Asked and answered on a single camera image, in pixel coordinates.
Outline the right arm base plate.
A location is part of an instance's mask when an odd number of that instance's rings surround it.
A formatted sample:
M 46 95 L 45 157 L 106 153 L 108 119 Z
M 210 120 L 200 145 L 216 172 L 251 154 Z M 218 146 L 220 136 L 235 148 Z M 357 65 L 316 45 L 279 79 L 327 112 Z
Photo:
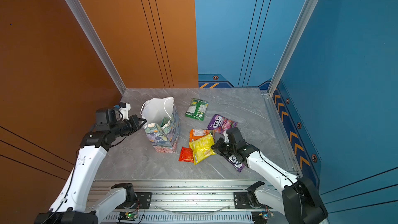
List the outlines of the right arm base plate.
M 234 192 L 234 207 L 236 209 L 269 209 L 268 205 L 254 206 L 248 197 L 247 191 Z

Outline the yellow snack packet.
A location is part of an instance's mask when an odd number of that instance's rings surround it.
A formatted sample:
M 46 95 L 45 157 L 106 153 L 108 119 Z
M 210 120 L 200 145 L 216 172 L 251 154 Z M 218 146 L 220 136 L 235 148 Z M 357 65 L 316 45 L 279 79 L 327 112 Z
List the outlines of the yellow snack packet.
M 195 165 L 210 156 L 216 155 L 211 148 L 214 144 L 215 142 L 212 134 L 208 134 L 196 141 L 190 142 L 189 146 L 193 151 L 193 162 Z

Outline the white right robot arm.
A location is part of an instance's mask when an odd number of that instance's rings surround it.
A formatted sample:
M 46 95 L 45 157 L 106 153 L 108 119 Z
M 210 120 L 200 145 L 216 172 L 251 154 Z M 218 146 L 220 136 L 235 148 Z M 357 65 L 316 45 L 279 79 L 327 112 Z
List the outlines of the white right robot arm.
M 320 224 L 327 219 L 329 214 L 312 180 L 279 167 L 259 148 L 247 143 L 238 128 L 231 128 L 224 134 L 216 133 L 211 149 L 226 159 L 235 157 L 238 163 L 257 172 L 272 185 L 270 189 L 258 181 L 247 189 L 247 198 L 253 207 L 270 206 L 283 214 L 290 224 Z

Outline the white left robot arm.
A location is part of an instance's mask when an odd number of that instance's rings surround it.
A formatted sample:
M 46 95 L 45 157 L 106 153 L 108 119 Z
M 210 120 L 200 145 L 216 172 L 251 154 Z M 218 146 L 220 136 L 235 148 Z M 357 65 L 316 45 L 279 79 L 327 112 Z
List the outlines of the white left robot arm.
M 63 189 L 46 213 L 39 213 L 36 224 L 99 224 L 119 205 L 132 208 L 138 197 L 131 183 L 115 184 L 106 196 L 87 209 L 89 191 L 100 164 L 116 138 L 126 138 L 141 129 L 146 119 L 136 115 L 120 121 L 99 118 L 77 150 L 76 162 Z

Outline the floral paper gift bag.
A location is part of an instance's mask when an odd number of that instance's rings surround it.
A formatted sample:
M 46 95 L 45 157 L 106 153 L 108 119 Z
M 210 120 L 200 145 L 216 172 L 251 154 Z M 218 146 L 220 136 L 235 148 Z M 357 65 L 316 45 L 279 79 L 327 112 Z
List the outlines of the floral paper gift bag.
M 156 152 L 175 153 L 180 134 L 180 120 L 173 97 L 153 98 L 141 108 L 146 119 L 143 128 Z

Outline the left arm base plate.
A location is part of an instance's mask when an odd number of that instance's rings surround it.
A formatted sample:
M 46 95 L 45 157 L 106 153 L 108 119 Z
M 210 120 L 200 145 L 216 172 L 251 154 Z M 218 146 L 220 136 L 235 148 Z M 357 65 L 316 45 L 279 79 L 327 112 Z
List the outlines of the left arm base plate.
M 134 194 L 134 201 L 130 202 L 130 194 L 126 194 L 126 200 L 119 204 L 116 209 L 149 209 L 152 199 L 152 192 L 138 192 Z

